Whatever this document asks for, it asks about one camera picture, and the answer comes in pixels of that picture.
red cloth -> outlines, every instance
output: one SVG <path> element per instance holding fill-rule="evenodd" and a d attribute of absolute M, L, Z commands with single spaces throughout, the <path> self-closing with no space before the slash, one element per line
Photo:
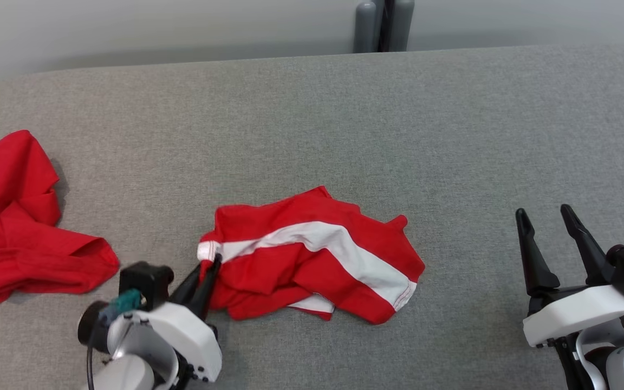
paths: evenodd
<path fill-rule="evenodd" d="M 425 269 L 406 223 L 403 215 L 387 224 L 368 218 L 324 187 L 261 207 L 219 207 L 197 254 L 203 271 L 223 256 L 211 309 L 248 319 L 292 306 L 330 319 L 336 306 L 383 323 Z"/>
<path fill-rule="evenodd" d="M 85 293 L 119 268 L 104 239 L 54 227 L 58 180 L 28 131 L 0 140 L 0 303 L 14 290 Z"/>

teal connector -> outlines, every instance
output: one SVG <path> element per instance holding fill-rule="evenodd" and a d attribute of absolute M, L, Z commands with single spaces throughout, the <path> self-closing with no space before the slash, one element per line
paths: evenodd
<path fill-rule="evenodd" d="M 129 289 L 119 294 L 115 299 L 109 302 L 105 309 L 99 314 L 99 320 L 109 325 L 115 318 L 121 316 L 127 311 L 141 308 L 141 292 L 137 289 Z"/>

white stripe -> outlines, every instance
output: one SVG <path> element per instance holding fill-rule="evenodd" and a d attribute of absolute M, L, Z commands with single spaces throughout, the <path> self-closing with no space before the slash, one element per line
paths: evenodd
<path fill-rule="evenodd" d="M 295 243 L 304 244 L 310 252 L 329 250 L 350 276 L 371 288 L 394 310 L 401 309 L 415 291 L 415 283 L 384 260 L 359 247 L 344 226 L 319 220 L 282 227 L 260 239 L 222 244 L 200 242 L 197 257 L 199 260 L 213 261 L 215 252 L 218 252 L 223 256 L 223 262 L 228 262 L 235 257 L 252 254 L 259 248 Z"/>
<path fill-rule="evenodd" d="M 325 297 L 319 294 L 312 294 L 311 296 L 288 305 L 288 308 L 306 309 L 312 311 L 322 311 L 323 313 L 333 313 L 334 304 L 329 302 Z"/>

white wall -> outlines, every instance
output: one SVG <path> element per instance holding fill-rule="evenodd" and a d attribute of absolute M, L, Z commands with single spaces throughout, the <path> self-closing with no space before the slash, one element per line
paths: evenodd
<path fill-rule="evenodd" d="M 409 50 L 624 43 L 624 0 L 415 0 Z"/>
<path fill-rule="evenodd" d="M 342 54 L 356 0 L 0 0 L 0 79 L 117 64 Z"/>

gray fabric surface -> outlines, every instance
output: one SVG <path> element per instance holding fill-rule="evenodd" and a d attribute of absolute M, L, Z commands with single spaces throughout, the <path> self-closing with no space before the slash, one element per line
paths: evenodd
<path fill-rule="evenodd" d="M 514 212 L 563 285 L 584 271 L 558 208 L 624 243 L 624 46 L 293 57 L 36 74 L 0 84 L 0 138 L 29 129 L 62 180 L 60 227 L 183 277 L 213 211 L 317 185 L 404 213 L 427 264 L 388 323 L 292 309 L 220 329 L 217 383 L 189 388 L 564 388 L 529 348 Z M 0 305 L 0 388 L 78 388 L 86 296 Z"/>

